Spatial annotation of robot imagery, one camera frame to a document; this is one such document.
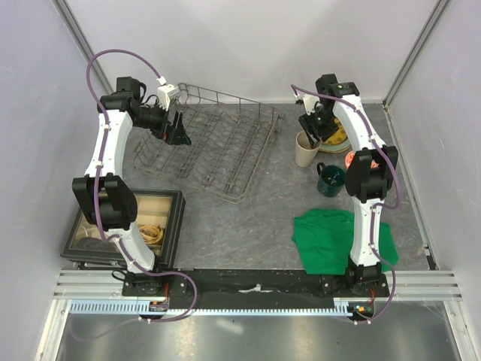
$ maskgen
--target floor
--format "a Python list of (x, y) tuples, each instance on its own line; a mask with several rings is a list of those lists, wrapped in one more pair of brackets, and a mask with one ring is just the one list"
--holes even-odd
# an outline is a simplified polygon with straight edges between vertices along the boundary
[[(79, 337), (91, 338), (129, 318), (70, 315), (69, 324)], [(460, 360), (442, 302), (394, 303), (370, 326), (314, 316), (191, 316), (150, 326), (134, 322), (94, 342), (77, 342), (65, 332), (60, 350), (59, 361)]]
[[(233, 205), (212, 196), (178, 187), (135, 170), (130, 156), (144, 130), (133, 129), (126, 146), (123, 179), (131, 187), (149, 190), (182, 190), (186, 210), (175, 266), (178, 268), (302, 268), (291, 240), (294, 217), (312, 208), (352, 210), (351, 198), (342, 190), (336, 198), (316, 189), (316, 163), (342, 165), (347, 152), (319, 153), (308, 168), (294, 161), (295, 136), (301, 130), (300, 105), (277, 105), (286, 117), (281, 132), (268, 150), (249, 196)], [(365, 105), (373, 127), (387, 144), (391, 136), (381, 105)], [(400, 173), (403, 200), (396, 211), (384, 210), (382, 221), (391, 225), (399, 254), (399, 270), (426, 270), (422, 239)], [(392, 190), (386, 202), (394, 203)]]

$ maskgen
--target orange object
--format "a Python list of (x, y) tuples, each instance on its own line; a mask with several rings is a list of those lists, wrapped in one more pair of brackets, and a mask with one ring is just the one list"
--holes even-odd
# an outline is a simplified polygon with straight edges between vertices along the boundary
[[(344, 162), (346, 163), (346, 168), (349, 168), (353, 159), (354, 159), (354, 150), (351, 150), (350, 152), (348, 152), (348, 154), (346, 155), (346, 158), (344, 160)], [(373, 161), (371, 163), (371, 168), (376, 168), (376, 167), (379, 167), (379, 164), (377, 164), (376, 162)]]

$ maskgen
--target dish rack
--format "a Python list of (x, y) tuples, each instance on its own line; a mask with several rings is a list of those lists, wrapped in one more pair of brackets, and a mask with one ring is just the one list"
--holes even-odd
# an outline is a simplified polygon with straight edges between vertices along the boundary
[(273, 106), (199, 86), (179, 88), (169, 119), (183, 113), (192, 144), (169, 146), (146, 131), (132, 152), (134, 167), (228, 202), (241, 201), (283, 115)]

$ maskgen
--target white wall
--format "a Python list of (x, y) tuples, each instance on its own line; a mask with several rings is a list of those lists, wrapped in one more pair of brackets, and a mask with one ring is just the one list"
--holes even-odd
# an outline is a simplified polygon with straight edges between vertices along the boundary
[(392, 105), (437, 261), (481, 335), (481, 3), (452, 2)]
[(0, 13), (0, 358), (33, 359), (96, 136), (81, 56), (50, 0)]
[[(263, 102), (291, 102), (291, 83), (314, 89), (330, 72), (383, 99), (435, 2), (68, 0), (94, 51), (136, 51), (172, 83)], [(128, 56), (101, 64), (112, 84), (152, 77)]]

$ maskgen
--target open box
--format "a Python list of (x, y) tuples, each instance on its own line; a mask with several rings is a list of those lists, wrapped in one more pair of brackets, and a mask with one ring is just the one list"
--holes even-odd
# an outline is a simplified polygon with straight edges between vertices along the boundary
[[(148, 244), (156, 263), (162, 268), (173, 268), (177, 242), (186, 201), (180, 191), (132, 190), (137, 199), (137, 225), (159, 226), (164, 237), (159, 244)], [(100, 239), (97, 226), (89, 224), (79, 209), (67, 243), (61, 253), (72, 262), (126, 267), (126, 261), (113, 242)]]

